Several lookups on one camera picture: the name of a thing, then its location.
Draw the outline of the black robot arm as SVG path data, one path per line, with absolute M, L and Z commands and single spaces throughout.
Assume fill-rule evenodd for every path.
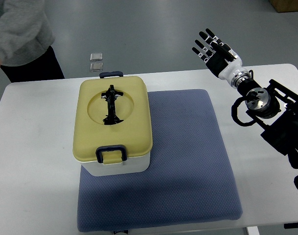
M 233 121 L 243 127 L 257 123 L 261 137 L 298 169 L 298 94 L 273 79 L 261 87 L 252 70 L 236 75 L 232 85 L 241 94 L 231 107 Z

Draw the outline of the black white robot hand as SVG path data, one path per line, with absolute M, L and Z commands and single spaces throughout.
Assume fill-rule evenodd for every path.
M 242 67 L 242 60 L 239 55 L 208 28 L 205 32 L 199 32 L 199 36 L 206 45 L 195 40 L 198 48 L 193 47 L 193 52 L 217 78 L 231 82 Z

